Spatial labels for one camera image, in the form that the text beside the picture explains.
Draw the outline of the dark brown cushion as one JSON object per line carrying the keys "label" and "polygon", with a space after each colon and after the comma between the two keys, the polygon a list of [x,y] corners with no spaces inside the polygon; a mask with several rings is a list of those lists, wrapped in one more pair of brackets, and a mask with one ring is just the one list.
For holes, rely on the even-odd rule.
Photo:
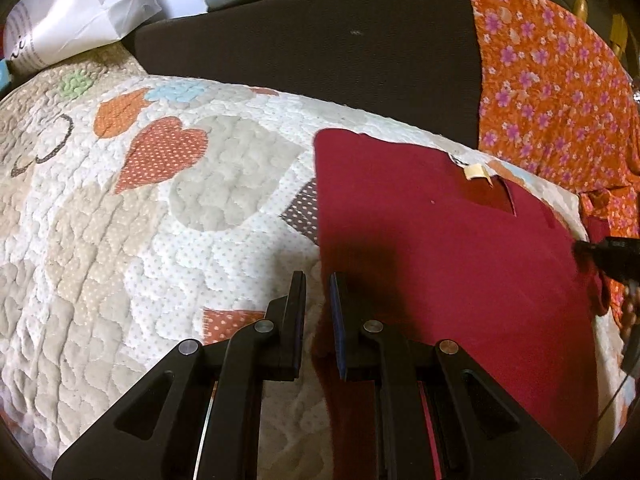
{"label": "dark brown cushion", "polygon": [[140,26],[124,44],[153,75],[300,94],[478,144],[470,0],[250,0]]}

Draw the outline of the orange floral fabric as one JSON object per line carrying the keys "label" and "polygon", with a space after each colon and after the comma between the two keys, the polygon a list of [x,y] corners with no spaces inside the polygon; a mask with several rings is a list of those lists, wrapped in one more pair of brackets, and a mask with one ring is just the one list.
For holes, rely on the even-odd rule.
{"label": "orange floral fabric", "polygon": [[550,0],[470,0],[480,46],[480,151],[579,198],[587,230],[639,235],[639,112],[626,70]]}

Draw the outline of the white quilted heart-pattern bedspread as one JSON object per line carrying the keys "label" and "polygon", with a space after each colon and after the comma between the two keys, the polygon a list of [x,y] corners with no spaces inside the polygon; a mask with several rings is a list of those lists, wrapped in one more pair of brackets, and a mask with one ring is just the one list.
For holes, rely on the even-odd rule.
{"label": "white quilted heart-pattern bedspread", "polygon": [[119,44],[1,103],[2,474],[55,461],[179,341],[216,341],[307,275],[323,300],[312,140],[323,128],[505,162],[270,89],[151,76]]}

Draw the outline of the dark red long-sleeve shirt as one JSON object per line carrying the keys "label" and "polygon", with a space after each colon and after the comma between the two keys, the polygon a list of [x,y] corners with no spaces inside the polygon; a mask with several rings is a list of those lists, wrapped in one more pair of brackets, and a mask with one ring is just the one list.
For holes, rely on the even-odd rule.
{"label": "dark red long-sleeve shirt", "polygon": [[554,211],[434,148],[326,129],[314,159],[323,274],[407,338],[457,341],[587,468],[608,294]]}

